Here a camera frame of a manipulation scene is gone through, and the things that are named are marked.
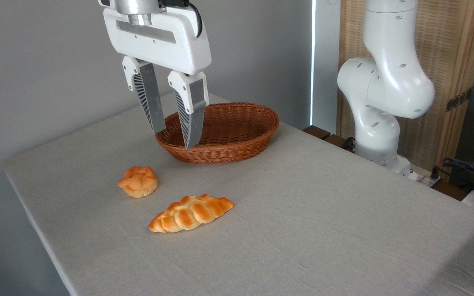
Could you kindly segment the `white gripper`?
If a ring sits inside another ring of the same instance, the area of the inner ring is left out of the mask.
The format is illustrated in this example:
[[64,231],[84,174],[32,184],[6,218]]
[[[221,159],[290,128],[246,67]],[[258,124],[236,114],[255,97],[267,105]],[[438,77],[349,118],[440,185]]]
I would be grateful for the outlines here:
[[104,8],[103,15],[113,48],[125,56],[122,65],[128,88],[137,92],[153,132],[163,131],[166,125],[152,63],[176,70],[168,81],[175,92],[183,141],[186,149],[199,144],[204,109],[209,105],[206,76],[201,71],[211,64],[212,56],[206,30],[196,37],[194,10],[169,7],[152,14],[152,24],[145,26],[132,25],[113,8]]

